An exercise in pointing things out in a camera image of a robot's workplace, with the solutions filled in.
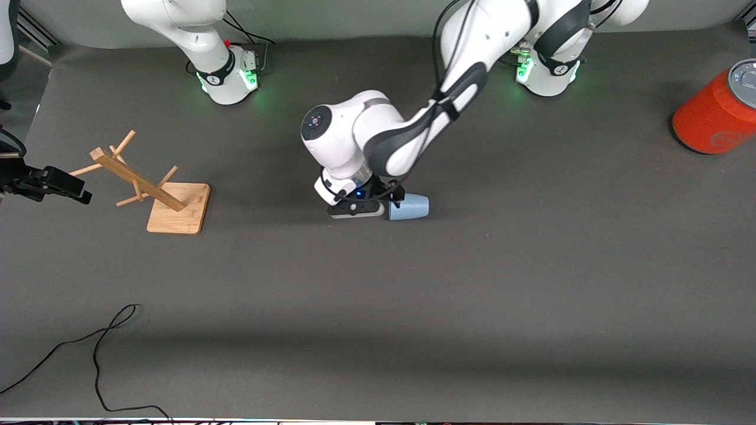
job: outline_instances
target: wooden peg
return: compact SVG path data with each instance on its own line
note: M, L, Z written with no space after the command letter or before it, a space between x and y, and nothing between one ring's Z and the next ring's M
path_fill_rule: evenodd
M122 163L126 164L126 160L124 160L122 156L116 155L116 148L113 145L110 145L109 148L110 148L110 152L113 152L113 155L115 155L118 161L121 161Z
M137 194L137 200L139 202L144 202L144 198L141 196L141 189L139 188L139 183L137 183L136 180L132 180L132 183L134 183L134 192Z
M150 194L146 194L146 193L142 192L142 199L144 199L146 197L149 197L149 196L150 196ZM128 204L130 204L132 202L136 202L138 200L139 200L139 197L130 197L129 199L124 199L122 201L116 202L116 206L128 205Z
M102 168L101 164L94 164L88 167L84 167L82 169L77 169L76 171L69 172L68 174L71 174L72 176L76 177L78 175L82 175L90 171L95 171L96 169L100 169L100 168Z
M124 149L126 149L126 146L129 144L129 142L134 138L134 136L137 134L134 130L131 130L126 137L123 138L123 141L121 141L121 144L118 145L116 150L113 152L113 155L118 157L121 152L123 152Z
M168 179L173 177L173 175L176 173L176 170L178 170L177 166L173 166L170 171L168 171L168 174L166 174L165 177L163 177L163 180L160 180L160 183L157 184L158 188L161 188L165 183L168 182Z

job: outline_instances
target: robotic arm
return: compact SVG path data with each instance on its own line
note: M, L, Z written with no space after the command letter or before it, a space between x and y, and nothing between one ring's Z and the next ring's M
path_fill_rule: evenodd
M10 132L0 127L0 200L5 193L42 202L45 195L55 194L89 204L92 194L84 190L84 181L53 166L37 169L23 160L26 147Z
M544 97L561 95L575 81L581 54L596 28L606 23L625 26L634 22L646 10L649 0L548 3L551 7L518 49L524 58L516 79Z
M212 28L226 13L225 0L121 0L134 22L174 42L197 68L202 89L218 104L241 102L257 89L257 58L227 46Z
M18 65L18 10L20 0L0 0L0 82L13 75ZM0 100L0 109L9 110L11 104Z
M315 190L331 205L329 214L361 216L363 209L356 206L380 200L399 207L403 193L399 182L386 189L377 175L409 173L429 144L477 97L496 60L520 40L533 44L538 61L530 60L528 72L521 71L519 77L524 76L524 83L537 94L557 95L574 76L579 55L593 33L591 11L603 8L596 11L598 17L629 23L647 2L469 0L442 30L444 79L427 106L412 118L405 120L378 91L317 106L305 116L301 136L323 166ZM373 209L367 213L375 215Z

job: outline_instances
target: black cord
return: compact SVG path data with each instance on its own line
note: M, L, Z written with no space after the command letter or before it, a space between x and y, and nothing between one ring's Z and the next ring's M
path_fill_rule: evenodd
M107 325L107 328L105 328L105 331L102 333L102 335L100 335L100 338L97 340L97 343L95 343L95 345L94 345L95 348L94 348L94 350L92 350L92 363L94 363L94 369L97 371L97 373L94 376L94 381L95 381L94 382L94 384L95 384L94 385L94 392L97 393L97 398L100 400L100 404L102 405L102 408L105 409L106 411L111 412L111 413L113 413L113 412L119 412L119 411L144 410L144 409L152 408L152 409L155 409L155 410L159 411L161 414L163 414L163 416L166 417L166 419L169 422L173 423L173 418L171 418L166 413L166 411L164 411L160 406L157 406L157 405L135 406L135 407L131 407L131 408L109 408L105 404L105 400L103 399L102 393L100 392L100 363L97 360L97 353L100 350L100 344L102 344L102 340L105 339L105 336L107 335L108 332L110 332L112 329L117 328L118 326L120 326L121 324L123 324L124 322L126 322L127 320L129 320L134 315L134 313L136 313L138 306L140 306L140 305L139 304L129 304L126 307L122 308L115 316L113 316L113 320L110 321L110 324ZM123 319L122 321L120 321L120 322L118 322L116 324L116 321L117 321L118 317L126 309L129 309L129 308L132 309L131 312L129 313L129 315L126 316L125 319Z
M107 327L102 327L101 329L97 329L96 331L94 331L92 333L89 333L86 336L81 337L81 338L79 338L77 340L64 341L62 343L57 344L52 350L50 350L50 352L45 356L45 358L43 358L39 363L37 363L37 365L34 368L32 368L31 371L29 371L26 375L24 375L21 379L19 379L18 381L16 381L15 383L13 383L12 385L10 385L9 387L7 387L7 388L3 389L2 391L0 391L0 394L5 394L6 392L8 392L11 389L13 389L16 385L19 385L20 383L22 383L23 381L25 381L34 372L36 372L37 369L39 369L57 351L57 349L59 349L60 347L68 345L68 344L80 343L83 340L87 340L88 338L91 338L94 335L97 335L98 333L102 333L102 335L100 335L100 338L97 340L97 343L94 345L94 347L95 347L94 350L92 350L92 362L94 363L94 368L97 370L97 374L94 376L94 381L95 381L94 382L94 384L95 384L94 385L94 391L97 393L97 397L100 400L100 404L102 405L102 408L105 409L106 411L109 411L109 412L135 411L135 410L142 410L142 409L147 409L147 408L153 408L153 409L158 410L161 414L163 414L163 416L165 416L166 419L169 422L173 423L173 419L166 413L166 411L164 411L163 409L161 409L159 406L156 406L156 405L144 405L144 406L137 406L137 407L133 407L133 408L116 408L116 409L111 409L111 408L107 407L107 405L105 404L105 400L103 399L102 393L100 392L100 363L97 360L97 354L98 354L98 351L100 349L100 344L102 343L102 340L105 338L105 336L107 335L108 332L110 332L113 329L117 329L117 328L121 327L121 325L123 325L127 321L129 321L129 319L131 319L132 316L134 316L134 314L137 312L137 308L139 308L139 307L141 307L140 304L128 304L127 306L125 306L122 309L120 309L118 311L118 313L116 313L115 316L113 316L113 319L110 321L110 323L107 325ZM123 315L123 313L126 312L129 309L131 311L126 315L126 317L124 319L119 320L119 318L121 317L121 315Z
M189 70L189 65L194 65L194 64L192 64L192 63L191 63L191 60L187 60L187 64L186 64L186 65L184 66L184 70L185 70L185 71L187 72L187 74L189 74L189 75L191 75L191 76L194 76L194 75L196 75L196 73L195 73L195 72L197 71L197 68L195 68L195 69L194 69L194 72L191 72L191 71Z
M243 27L243 26L241 26L241 24L240 24L240 23L239 23L239 21L238 21L238 20L237 20L237 19L236 19L236 18L234 17L234 15L232 15L232 14L231 14L231 12L229 12L229 11L226 11L226 14L227 14L227 15L228 15L228 16L229 16L229 17L230 17L230 18L231 18L232 20L234 20L234 22L236 23L236 25L232 24L231 22L228 22L228 20L227 20L226 18L223 18L223 22L226 22L226 23L227 23L227 24L228 24L229 26L231 26L232 28L234 28L234 29L237 29L237 30L241 31L242 33L244 33L244 35L245 35L245 36L247 36L247 38L249 39L249 41L250 41L250 42L251 42L252 44L256 44L256 43L255 43L255 41L254 41L254 40L252 40L252 38L251 38L250 36L252 36L252 37L257 37L258 39L261 39L261 40L265 40L266 42L270 42L270 43L272 43L272 44L276 44L276 42L274 42L273 40L271 40L271 39L269 39L269 38L266 38L266 37L263 37L263 36L258 36L258 35L254 34L254 33L250 33L250 32L249 32L249 31L247 31L246 29L244 29L244 27Z
M239 31L241 31L242 33L244 33L244 35L245 35L245 36L246 36L246 37L247 37L247 38L249 39L249 42L250 42L250 43L252 43L252 44L257 44L257 43L255 43L255 40L253 40L253 39L252 39L252 37L250 37L250 36L249 36L249 33L248 33L247 31L245 31L245 30L243 29L243 27L241 26L241 24L239 23L239 21L238 21L238 20L236 20L236 18L234 17L234 15L232 15L232 14L228 13L228 11L226 11L226 13L228 14L228 16L230 16L230 17L231 17L231 19L233 19L233 20L234 20L234 22L235 22L235 23L237 24L237 26L233 26L233 25L231 25L231 23L230 23L230 22L228 22L228 21L226 20L226 18L223 18L223 21L224 21L224 22L226 22L226 23L227 23L228 25L231 25L231 26L232 26L233 28L236 28L236 29L238 29Z
M18 137L12 135L11 132L9 132L8 130L3 129L2 126L0 126L0 134L3 134L5 137L10 138L15 144L18 145L18 147L15 147L12 144L9 144L5 141L0 141L0 143L10 146L11 149L13 150L17 150L19 157L23 158L26 156L26 145L23 144L23 142L21 142L20 140L18 140Z
M622 6L622 0L619 0L619 1L617 2L617 5L615 6L615 8L613 8L613 9L612 9L612 11L611 11L611 12L609 12L609 14L608 14L608 15L606 15L606 17L605 17L605 18L604 18L604 19L603 19L603 20L602 20L602 21L601 21L601 22L600 22L600 23L599 23L598 25L596 25L596 29L599 29L599 28L601 28L601 26L602 26L602 25L603 25L603 24L604 24L604 23L605 23L605 22L606 22L607 20L609 20L609 18L611 18L612 16L614 16L614 14L615 14L615 13L617 12L617 10L619 10L619 7L620 7L620 6Z
M441 87L441 73L438 71L438 58L436 57L436 42L438 41L438 27L441 26L441 21L444 19L444 16L449 12L449 10L454 7L455 4L459 3L460 0L451 0L448 5L444 8L444 10L441 12L441 14L438 16L438 19L435 20L435 26L433 27L433 37L431 38L431 55L433 57L433 71L435 73L435 87L439 88Z
M515 64L514 62L509 62L508 60L504 60L503 57L499 57L496 61L500 64L509 65L510 67L515 67L515 68L519 67L519 64Z
M610 8L616 1L617 0L609 0L608 2L604 3L604 5L601 6L600 8L593 9L592 11L590 11L590 14L592 14L592 15L600 14L601 12L603 12L606 9Z
M449 12L449 10L452 7L454 7L454 5L456 3L458 3L459 1L460 0L451 0L451 2L449 2L448 5L446 5L446 7L444 8L444 10L438 16L438 19L435 22L435 27L433 28L433 38L431 40L432 41L432 43L431 43L431 53L432 53L432 58L433 58L433 69L435 71L435 90L433 92L434 96L435 96L436 93L438 93L438 92L441 91L441 85L443 83L443 81L441 81L441 77L439 75L438 60L437 60L437 57L436 57L436 54L435 54L436 40L438 38L438 26L441 23L441 21L443 20L444 15L446 15ZM469 17L470 11L473 9L473 6L475 6L476 1L477 0L470 0L469 7L468 7L467 11L465 12L464 19L462 20L462 26L460 27L460 31L457 34L457 41L454 43L454 50L452 51L451 57L449 58L449 65L452 65L454 63L454 59L457 56L457 49L460 47L460 40L462 39L462 36L464 35L465 25L467 25L467 18ZM428 128L426 129L427 133L426 133L425 139L423 140L423 146L424 147L428 144L428 139L430 138L430 132L431 132L432 127L433 127L433 122L435 121L435 119L437 117L438 117L438 109L434 108L434 109L431 110L431 117L430 117L430 120L429 120ZM348 202L356 202L356 203L373 202L375 200L383 199L384 197L389 196L390 194L394 193L394 191L396 191L396 189L398 189L399 186L401 186L402 184L404 184L404 181L407 180L407 178L410 176L410 174L412 173L412 171L415 169L415 166L417 165L417 161L420 158L421 154L422 154L422 152L420 154L418 154L418 156L414 160L415 162L412 164L412 167L410 167L410 169L401 177L401 179L399 179L399 181L396 184L394 184L394 186L392 186L389 189L385 190L382 194L376 195L376 196L371 197L371 198L367 198L367 199L355 199L355 198L345 197L343 195L340 195L340 194L332 191L328 187L328 185L325 184L326 182L325 182L325 180L323 178L323 170L325 169L325 167L321 167L321 183L323 184L323 187L326 188L326 190L328 192L330 192L337 199L345 200L345 201L348 201Z

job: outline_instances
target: wooden stand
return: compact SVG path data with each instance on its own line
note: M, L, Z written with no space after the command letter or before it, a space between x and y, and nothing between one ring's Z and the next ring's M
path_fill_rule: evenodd
M171 168L157 185L131 168L121 156L126 145L134 138L136 132L131 130L118 147L110 146L110 154L101 147L89 153L96 164L78 169L73 176L105 168L134 186L136 196L116 203L124 206L132 202L144 202L145 197L153 197L150 220L147 231L152 233L198 234L202 231L205 211L210 196L210 185L206 183L173 183L168 180L178 170Z

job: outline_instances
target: gray tablecloth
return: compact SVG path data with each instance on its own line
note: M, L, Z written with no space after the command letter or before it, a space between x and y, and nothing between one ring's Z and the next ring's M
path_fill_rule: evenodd
M748 56L745 27L600 34L578 81L537 98L502 65L431 146L412 222L332 220L299 140L316 104L432 92L428 39L273 45L262 89L213 104L177 48L65 48L29 163L77 169L130 130L129 164L212 186L196 237L149 234L132 188L0 209L2 383L56 342L102 347L113 407L176 417L756 421L756 144L707 157L669 116ZM4 416L105 416L91 343L0 396ZM157 412L144 412L157 416Z

